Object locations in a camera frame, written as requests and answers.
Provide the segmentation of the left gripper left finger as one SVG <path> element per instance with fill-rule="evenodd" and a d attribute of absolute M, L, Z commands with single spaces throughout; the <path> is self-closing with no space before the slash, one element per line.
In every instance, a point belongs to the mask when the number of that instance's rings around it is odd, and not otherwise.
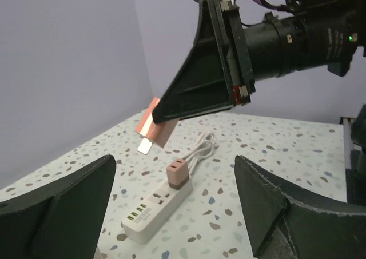
<path fill-rule="evenodd" d="M 94 258 L 116 161 L 105 155 L 1 202 L 1 258 Z"/>

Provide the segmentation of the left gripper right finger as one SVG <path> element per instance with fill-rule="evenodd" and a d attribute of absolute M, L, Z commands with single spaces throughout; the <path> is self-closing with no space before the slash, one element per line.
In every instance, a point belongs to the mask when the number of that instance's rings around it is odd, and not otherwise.
<path fill-rule="evenodd" d="M 322 196 L 236 156 L 234 174 L 254 258 L 365 258 L 365 182 L 347 201 Z"/>

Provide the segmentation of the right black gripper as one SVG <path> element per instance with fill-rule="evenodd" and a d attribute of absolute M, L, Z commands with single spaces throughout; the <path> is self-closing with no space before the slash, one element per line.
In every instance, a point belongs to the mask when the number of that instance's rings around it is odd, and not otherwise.
<path fill-rule="evenodd" d="M 238 6 L 200 0 L 199 12 L 193 47 L 153 110 L 155 123 L 251 102 L 253 70 Z"/>

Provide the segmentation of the pink USB charger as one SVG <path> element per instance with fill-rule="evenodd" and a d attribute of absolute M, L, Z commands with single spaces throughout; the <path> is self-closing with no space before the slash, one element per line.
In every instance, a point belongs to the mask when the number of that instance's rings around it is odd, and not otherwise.
<path fill-rule="evenodd" d="M 158 105 L 159 101 L 159 98 L 153 98 L 135 129 L 135 132 L 142 137 L 142 141 L 137 150 L 144 155 L 149 153 L 153 145 L 164 148 L 168 139 L 172 135 L 173 130 L 178 124 L 177 119 L 162 123 L 154 123 L 152 112 Z"/>

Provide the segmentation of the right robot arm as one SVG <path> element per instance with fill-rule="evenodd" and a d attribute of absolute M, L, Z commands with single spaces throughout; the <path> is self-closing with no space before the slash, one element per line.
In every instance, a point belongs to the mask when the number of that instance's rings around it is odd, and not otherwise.
<path fill-rule="evenodd" d="M 365 46 L 365 0 L 285 0 L 262 22 L 246 25 L 236 0 L 194 0 L 199 16 L 193 47 L 152 112 L 161 123 L 246 105 L 255 84 L 326 66 L 343 77 Z"/>

